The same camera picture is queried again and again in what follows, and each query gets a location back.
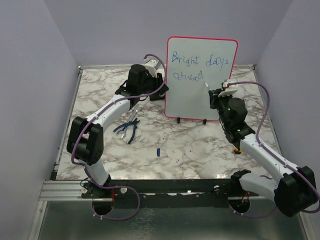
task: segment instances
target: red whiteboard frame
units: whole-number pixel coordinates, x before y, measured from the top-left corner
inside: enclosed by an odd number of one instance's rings
[[[235,64],[235,60],[236,60],[236,55],[238,52],[238,41],[235,39],[230,39],[230,38],[214,38],[214,37],[199,37],[199,36],[171,36],[168,38],[167,42],[166,42],[166,67],[168,68],[168,52],[169,52],[169,40],[172,38],[180,38],[180,39],[206,39],[206,40],[222,40],[222,41],[233,41],[236,43],[236,48],[235,48],[235,53],[234,53],[234,57],[233,57],[233,62],[232,62],[232,66],[231,66],[231,71],[230,71],[230,75],[229,78],[231,78],[231,74],[232,74],[232,70],[234,68],[234,64]],[[177,116],[167,116],[166,114],[166,105],[167,105],[167,93],[165,93],[164,95],[164,115],[167,118],[170,119],[177,119]],[[200,120],[203,121],[203,119],[200,118],[187,118],[187,117],[181,117],[181,119],[188,119],[188,120]],[[208,122],[217,122],[219,121],[219,119],[217,120],[207,120]]]

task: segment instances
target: cable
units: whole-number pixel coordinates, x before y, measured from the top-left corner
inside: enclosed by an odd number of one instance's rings
[[[82,184],[82,182],[83,182],[83,181],[86,181],[86,180],[88,180],[88,177],[86,177],[86,178],[82,179],[82,180],[80,181],[80,183],[79,183],[79,184],[80,184],[80,186],[81,186],[81,187],[83,187],[83,188],[85,188],[85,189],[87,189],[87,190],[88,190],[88,188],[86,188],[86,187],[85,187],[85,185],[81,185],[81,184]]]
[[[90,175],[87,172],[86,168],[84,169],[84,171],[88,176]],[[130,189],[131,191],[133,191],[135,193],[135,195],[137,196],[137,199],[138,199],[138,204],[137,204],[137,207],[136,207],[135,211],[132,214],[130,214],[129,216],[116,218],[116,217],[110,217],[110,216],[105,216],[105,215],[99,215],[99,214],[96,213],[95,206],[92,204],[92,210],[93,210],[95,216],[98,216],[98,217],[100,217],[102,219],[108,219],[108,220],[113,220],[113,221],[122,221],[122,220],[128,220],[128,219],[132,218],[133,216],[135,216],[139,212],[139,209],[140,209],[140,197],[139,197],[139,193],[134,188],[132,188],[130,186],[102,186],[99,183],[97,183],[93,178],[89,177],[89,180],[92,183],[94,183],[97,187],[99,187],[101,189],[107,189],[107,190],[122,189],[122,188]]]
[[[244,215],[243,213],[237,212],[236,210],[234,210],[234,208],[230,204],[229,204],[229,208],[233,211],[234,214],[237,214],[237,215],[239,215],[241,217],[245,217],[245,218],[248,218],[248,219],[264,219],[264,218],[270,217],[271,215],[275,214],[278,211],[278,208],[275,207],[271,212],[269,212],[266,215],[263,215],[263,216],[251,216],[251,215]]]
[[[156,89],[155,91],[153,92],[150,92],[150,93],[147,93],[147,94],[143,94],[143,95],[137,95],[137,96],[127,96],[127,97],[122,97],[122,98],[119,98],[117,100],[115,100],[114,102],[108,104],[106,107],[104,107],[98,114],[97,114],[97,117],[100,117],[108,108],[110,108],[113,104],[116,104],[120,101],[123,101],[123,100],[128,100],[128,99],[137,99],[137,98],[144,98],[144,97],[148,97],[150,95],[153,95],[155,93],[157,93],[158,91],[160,91],[162,89],[162,87],[165,85],[165,83],[167,82],[167,70],[166,70],[166,66],[164,64],[164,62],[156,55],[154,54],[146,54],[144,56],[144,59],[146,59],[148,56],[151,56],[151,57],[154,57],[156,58],[162,65],[163,69],[164,69],[164,78],[163,78],[163,82],[161,84],[161,86]],[[72,153],[71,153],[71,162],[75,165],[80,165],[80,166],[83,166],[84,167],[84,171],[86,173],[86,175],[88,176],[88,178],[90,179],[91,182],[93,182],[96,186],[98,186],[99,188],[102,188],[102,189],[120,189],[120,188],[127,188],[127,189],[130,189],[132,190],[136,196],[137,196],[137,199],[138,199],[138,205],[137,205],[137,208],[136,210],[134,211],[133,214],[127,216],[127,217],[122,217],[122,218],[114,218],[114,217],[108,217],[108,216],[104,216],[104,215],[99,215],[99,217],[103,218],[103,219],[109,219],[109,220],[114,220],[114,221],[121,221],[121,220],[127,220],[127,219],[130,219],[132,218],[134,215],[136,215],[139,211],[139,208],[140,208],[140,197],[139,197],[139,194],[138,192],[130,187],[130,186],[102,186],[100,184],[98,184],[92,177],[91,175],[88,173],[87,169],[86,169],[86,165],[84,163],[81,163],[81,162],[76,162],[75,161],[75,155],[76,155],[76,149],[78,147],[78,144],[83,136],[83,134],[86,132],[87,128],[97,119],[97,117],[93,117],[85,126],[84,128],[82,129],[82,131],[80,132],[77,140],[75,141],[75,144],[74,144],[74,147],[72,149]]]
[[[268,110],[269,110],[269,106],[270,106],[270,95],[269,95],[269,92],[267,90],[267,88],[265,86],[263,86],[262,84],[260,83],[257,83],[257,82],[254,82],[254,81],[239,81],[239,82],[231,82],[231,83],[228,83],[228,86],[231,86],[231,85],[238,85],[238,84],[254,84],[254,85],[258,85],[259,87],[263,88],[263,90],[265,91],[266,93],[266,107],[265,107],[265,112],[262,116],[262,119],[261,119],[261,122],[258,126],[258,129],[256,131],[256,141],[258,142],[258,144],[267,152],[269,153],[272,157],[274,157],[279,163],[281,163],[282,165],[286,166],[288,169],[290,169],[291,171],[293,171],[295,174],[297,174],[300,178],[302,178],[306,184],[312,189],[312,191],[315,193],[315,195],[317,196],[318,198],[318,201],[320,200],[320,194],[319,192],[317,191],[317,189],[311,184],[311,182],[305,178],[305,176],[303,176],[300,172],[298,172],[298,170],[294,169],[292,166],[290,165],[286,165],[286,163],[280,159],[277,155],[275,155],[271,150],[269,150],[260,140],[259,138],[259,133],[260,133],[260,130],[261,130],[261,127],[263,126],[264,124],[264,121],[267,117],[267,114],[268,114]],[[303,210],[302,212],[304,213],[308,213],[308,214],[315,214],[315,213],[318,213],[320,212],[320,203],[317,207],[317,209],[315,210]]]

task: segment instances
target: blue pliers handle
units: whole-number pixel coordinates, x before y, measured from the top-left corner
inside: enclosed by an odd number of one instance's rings
[[[138,128],[137,124],[139,122],[140,121],[137,118],[132,122],[132,124],[133,124],[133,133],[132,133],[132,136],[131,136],[130,140],[128,141],[128,144],[130,144],[133,141],[133,139],[135,138],[136,129]]]
[[[133,122],[132,121],[128,121],[127,123],[124,123],[118,127],[116,127],[113,132],[115,133],[116,131],[118,131],[120,128],[123,128],[122,130],[125,130],[127,127],[129,127],[130,125],[132,125]]]

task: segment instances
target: whiteboard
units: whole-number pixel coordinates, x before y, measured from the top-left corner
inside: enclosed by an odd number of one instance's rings
[[[169,90],[165,93],[164,114],[168,118],[214,121],[208,88],[221,88],[231,77],[238,42],[233,39],[172,36],[167,42],[166,67]]]

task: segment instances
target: small white object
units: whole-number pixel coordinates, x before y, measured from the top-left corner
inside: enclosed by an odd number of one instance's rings
[[[236,83],[238,80],[236,78],[231,78],[225,81],[222,84],[222,87],[224,88],[224,91],[220,92],[218,97],[223,97],[223,96],[229,96],[235,94],[238,90],[239,87],[237,85],[231,85],[229,86],[229,83]]]
[[[85,189],[84,187],[83,188],[81,188],[81,193],[82,194],[86,194],[88,192],[88,190],[87,189]]]
[[[147,61],[144,65],[144,67],[149,71],[149,73],[156,78],[157,77],[157,63],[158,61],[156,60],[150,60],[149,58],[147,58],[149,61]]]
[[[125,194],[128,190],[125,187],[120,188],[120,192],[122,194]]]

